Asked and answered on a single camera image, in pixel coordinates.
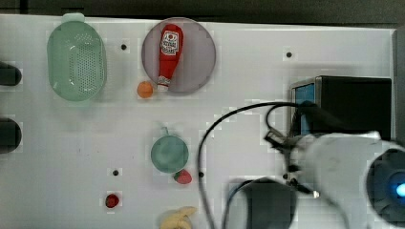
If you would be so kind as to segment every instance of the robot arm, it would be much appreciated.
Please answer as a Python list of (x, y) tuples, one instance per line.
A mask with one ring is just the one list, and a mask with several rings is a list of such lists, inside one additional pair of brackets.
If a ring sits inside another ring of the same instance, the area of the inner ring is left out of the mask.
[(292, 150), (296, 179), (342, 210), (347, 227), (405, 222), (405, 149), (369, 135), (304, 136)]

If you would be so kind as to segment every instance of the banana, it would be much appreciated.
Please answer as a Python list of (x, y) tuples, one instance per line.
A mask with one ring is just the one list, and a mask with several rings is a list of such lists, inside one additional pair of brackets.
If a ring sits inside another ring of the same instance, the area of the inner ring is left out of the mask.
[(160, 225), (160, 229), (192, 229), (186, 217), (197, 212), (195, 207), (183, 207), (178, 212), (167, 217)]

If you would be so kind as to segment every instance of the small orange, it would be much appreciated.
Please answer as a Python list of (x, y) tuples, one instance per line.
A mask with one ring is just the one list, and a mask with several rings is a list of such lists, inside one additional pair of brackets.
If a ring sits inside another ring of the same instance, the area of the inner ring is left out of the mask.
[(148, 98), (153, 94), (153, 86), (148, 81), (140, 82), (138, 85), (137, 93), (141, 98)]

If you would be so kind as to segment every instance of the screen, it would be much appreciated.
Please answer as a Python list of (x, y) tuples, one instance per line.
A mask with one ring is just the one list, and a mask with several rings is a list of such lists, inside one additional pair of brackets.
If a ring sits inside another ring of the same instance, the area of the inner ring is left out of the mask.
[[(308, 84), (295, 89), (295, 102), (298, 104), (304, 101), (315, 103), (315, 85)], [(301, 115), (301, 135), (309, 134), (309, 124), (304, 115)]]

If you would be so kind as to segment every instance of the red ketchup bottle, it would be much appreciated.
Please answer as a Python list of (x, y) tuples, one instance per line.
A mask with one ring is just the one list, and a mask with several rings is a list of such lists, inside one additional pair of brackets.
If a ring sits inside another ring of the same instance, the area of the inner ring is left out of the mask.
[(183, 34), (180, 27), (168, 24), (163, 28), (160, 39), (160, 68), (158, 91), (167, 92), (181, 55)]

